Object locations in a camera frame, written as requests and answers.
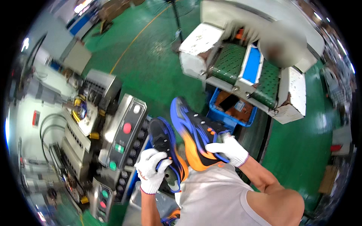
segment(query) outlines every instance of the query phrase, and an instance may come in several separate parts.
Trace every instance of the white work glove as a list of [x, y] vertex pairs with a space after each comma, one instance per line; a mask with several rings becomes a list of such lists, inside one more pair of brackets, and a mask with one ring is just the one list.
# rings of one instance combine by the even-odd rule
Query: white work glove
[[232, 136], [224, 138], [224, 143], [212, 143], [205, 146], [206, 150], [211, 153], [224, 153], [230, 159], [230, 164], [240, 167], [249, 157], [249, 153], [239, 144]]
[[[166, 152], [159, 152], [154, 148], [144, 150], [135, 167], [138, 171], [138, 177], [141, 180], [141, 189], [144, 193], [153, 195], [160, 188], [165, 169], [172, 163], [172, 160], [167, 158]], [[160, 167], [156, 172], [157, 164], [162, 160]]]

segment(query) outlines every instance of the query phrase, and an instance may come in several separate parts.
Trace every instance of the forearm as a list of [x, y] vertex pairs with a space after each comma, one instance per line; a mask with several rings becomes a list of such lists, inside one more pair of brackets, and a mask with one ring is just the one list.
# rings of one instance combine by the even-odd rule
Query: forearm
[[141, 222], [142, 226], [162, 226], [160, 214], [157, 210], [156, 195], [149, 195], [141, 191], [142, 208]]
[[249, 178], [254, 186], [263, 193], [271, 194], [284, 189], [276, 177], [251, 156], [248, 157], [239, 169]]

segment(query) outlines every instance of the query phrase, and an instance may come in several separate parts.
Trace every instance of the white tank top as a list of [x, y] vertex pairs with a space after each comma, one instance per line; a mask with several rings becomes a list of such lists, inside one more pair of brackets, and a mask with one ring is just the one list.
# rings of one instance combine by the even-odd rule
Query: white tank top
[[248, 205], [247, 191], [252, 188], [230, 164], [210, 166], [202, 172], [189, 167], [181, 191], [175, 194], [181, 208], [176, 226], [271, 226]]

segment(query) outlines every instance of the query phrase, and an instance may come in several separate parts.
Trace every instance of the sneaker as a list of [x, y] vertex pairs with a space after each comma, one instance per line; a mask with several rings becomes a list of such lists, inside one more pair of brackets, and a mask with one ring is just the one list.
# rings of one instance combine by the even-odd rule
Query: sneaker
[[177, 153], [175, 133], [173, 132], [171, 125], [162, 117], [153, 118], [150, 121], [148, 133], [153, 148], [159, 152], [166, 152], [168, 158], [172, 160], [169, 168], [176, 175], [176, 177], [174, 177], [175, 181], [170, 182], [167, 178], [166, 181], [168, 181], [171, 192], [180, 192], [180, 183], [186, 180], [189, 175], [189, 169], [187, 168], [185, 160]]
[[228, 132], [225, 127], [199, 116], [182, 97], [173, 99], [170, 115], [173, 126], [184, 140], [186, 158], [194, 170], [203, 171], [213, 164], [229, 162], [219, 154], [205, 149], [206, 144], [216, 142], [218, 134]]
[[174, 210], [169, 216], [162, 218], [161, 223], [167, 226], [175, 225], [177, 223], [177, 220], [180, 218], [180, 213], [180, 209]]

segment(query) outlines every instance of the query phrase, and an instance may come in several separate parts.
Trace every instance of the yellow floor line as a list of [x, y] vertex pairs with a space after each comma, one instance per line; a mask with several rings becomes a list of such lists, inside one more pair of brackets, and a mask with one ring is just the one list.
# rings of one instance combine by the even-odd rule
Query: yellow floor line
[[121, 58], [123, 57], [123, 55], [126, 53], [126, 51], [131, 47], [131, 45], [134, 43], [134, 41], [138, 38], [138, 36], [159, 16], [161, 15], [164, 11], [166, 11], [166, 9], [168, 9], [172, 4], [170, 4], [169, 6], [167, 6], [164, 10], [162, 10], [162, 12], [160, 12], [157, 16], [155, 16], [147, 25], [146, 27], [144, 27], [139, 33], [138, 35], [132, 40], [132, 42], [127, 46], [127, 49], [122, 53], [122, 55], [118, 58], [117, 62], [115, 63], [115, 65], [113, 66], [110, 74], [112, 74], [113, 70], [115, 69], [115, 67], [117, 66], [117, 64], [119, 63], [119, 61], [121, 60]]

